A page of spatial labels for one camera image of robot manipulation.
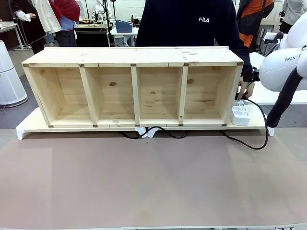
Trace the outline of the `person's left hand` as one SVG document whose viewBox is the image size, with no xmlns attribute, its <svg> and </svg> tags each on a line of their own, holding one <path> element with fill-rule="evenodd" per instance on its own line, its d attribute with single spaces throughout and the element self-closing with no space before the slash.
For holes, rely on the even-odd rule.
<svg viewBox="0 0 307 230">
<path fill-rule="evenodd" d="M 255 83 L 254 82 L 244 82 L 240 81 L 239 85 L 240 90 L 238 91 L 236 95 L 236 100 L 245 100 L 252 96 Z"/>
</svg>

